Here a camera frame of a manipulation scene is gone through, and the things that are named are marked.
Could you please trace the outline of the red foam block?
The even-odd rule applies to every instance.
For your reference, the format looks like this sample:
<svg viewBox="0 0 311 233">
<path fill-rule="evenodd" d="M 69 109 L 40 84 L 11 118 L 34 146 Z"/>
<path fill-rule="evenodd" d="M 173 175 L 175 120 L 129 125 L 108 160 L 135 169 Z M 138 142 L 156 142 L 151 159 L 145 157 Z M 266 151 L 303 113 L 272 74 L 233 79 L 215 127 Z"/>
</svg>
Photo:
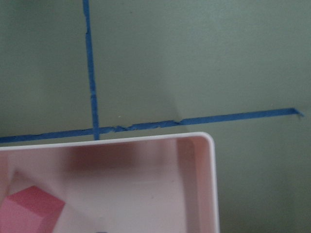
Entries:
<svg viewBox="0 0 311 233">
<path fill-rule="evenodd" d="M 36 186 L 7 196 L 0 206 L 2 233 L 51 233 L 65 202 Z"/>
</svg>

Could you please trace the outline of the pink plastic bin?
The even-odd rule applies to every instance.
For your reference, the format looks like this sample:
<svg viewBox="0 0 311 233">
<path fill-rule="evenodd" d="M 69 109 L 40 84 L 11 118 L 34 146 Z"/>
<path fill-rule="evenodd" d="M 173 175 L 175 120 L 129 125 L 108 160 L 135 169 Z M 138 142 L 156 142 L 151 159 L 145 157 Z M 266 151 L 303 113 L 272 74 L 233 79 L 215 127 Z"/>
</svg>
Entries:
<svg viewBox="0 0 311 233">
<path fill-rule="evenodd" d="M 0 196 L 63 200 L 56 233 L 218 233 L 215 147 L 204 132 L 0 149 Z"/>
</svg>

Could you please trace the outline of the brown paper table cover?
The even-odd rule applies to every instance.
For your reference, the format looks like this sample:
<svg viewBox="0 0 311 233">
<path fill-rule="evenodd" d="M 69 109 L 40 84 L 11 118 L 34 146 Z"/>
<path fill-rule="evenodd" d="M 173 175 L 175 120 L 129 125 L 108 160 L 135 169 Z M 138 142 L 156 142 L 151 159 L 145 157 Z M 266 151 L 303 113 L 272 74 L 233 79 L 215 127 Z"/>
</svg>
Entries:
<svg viewBox="0 0 311 233">
<path fill-rule="evenodd" d="M 311 230 L 311 3 L 91 0 L 0 3 L 0 136 L 294 108 L 101 139 L 203 131 L 216 145 L 223 233 Z"/>
</svg>

